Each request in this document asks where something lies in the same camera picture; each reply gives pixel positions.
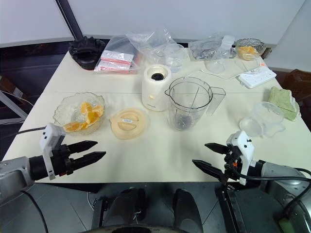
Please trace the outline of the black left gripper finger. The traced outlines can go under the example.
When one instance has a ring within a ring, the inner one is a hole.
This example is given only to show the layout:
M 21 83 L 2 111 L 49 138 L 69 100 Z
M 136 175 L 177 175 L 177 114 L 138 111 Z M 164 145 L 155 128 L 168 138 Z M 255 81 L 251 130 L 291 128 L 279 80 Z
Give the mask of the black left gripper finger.
M 97 141 L 91 141 L 91 140 L 81 141 L 81 142 L 77 142 L 74 144 L 70 144 L 69 145 L 69 151 L 70 151 L 70 154 L 80 153 L 80 152 L 83 152 L 83 151 L 86 151 L 86 150 L 92 148 L 93 146 L 95 146 L 97 144 L 98 144 Z
M 78 159 L 74 159 L 72 163 L 73 170 L 78 170 L 88 165 L 91 165 L 106 155 L 105 151 L 94 151 L 86 154 Z

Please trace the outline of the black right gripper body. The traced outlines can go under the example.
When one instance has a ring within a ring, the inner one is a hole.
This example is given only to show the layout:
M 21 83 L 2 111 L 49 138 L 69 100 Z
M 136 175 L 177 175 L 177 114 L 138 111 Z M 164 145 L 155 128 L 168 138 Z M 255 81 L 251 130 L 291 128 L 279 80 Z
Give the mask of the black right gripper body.
M 237 146 L 222 145 L 222 152 L 225 155 L 225 172 L 222 177 L 222 182 L 227 182 L 228 179 L 238 180 L 239 175 L 237 175 L 237 173 L 240 173 L 242 168 L 242 160 L 240 158 L 242 153 L 240 149 Z

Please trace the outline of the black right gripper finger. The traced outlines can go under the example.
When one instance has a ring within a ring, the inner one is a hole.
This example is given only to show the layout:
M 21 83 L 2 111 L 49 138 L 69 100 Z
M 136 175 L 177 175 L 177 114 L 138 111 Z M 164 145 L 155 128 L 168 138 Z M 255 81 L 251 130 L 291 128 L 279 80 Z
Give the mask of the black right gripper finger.
M 206 143 L 205 147 L 218 154 L 227 154 L 229 152 L 228 146 L 221 145 L 218 143 Z
M 219 168 L 212 166 L 208 162 L 205 162 L 203 160 L 192 159 L 192 163 L 202 172 L 218 179 L 220 182 L 222 182 L 225 179 L 225 174 Z

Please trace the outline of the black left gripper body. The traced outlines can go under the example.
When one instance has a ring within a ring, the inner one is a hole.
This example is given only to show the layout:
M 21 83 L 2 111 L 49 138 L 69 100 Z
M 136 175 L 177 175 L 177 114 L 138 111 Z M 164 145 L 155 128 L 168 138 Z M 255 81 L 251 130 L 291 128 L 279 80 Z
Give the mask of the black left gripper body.
M 70 150 L 67 145 L 60 145 L 52 150 L 51 162 L 55 175 L 63 176 L 73 173 L 73 159 L 70 159 Z

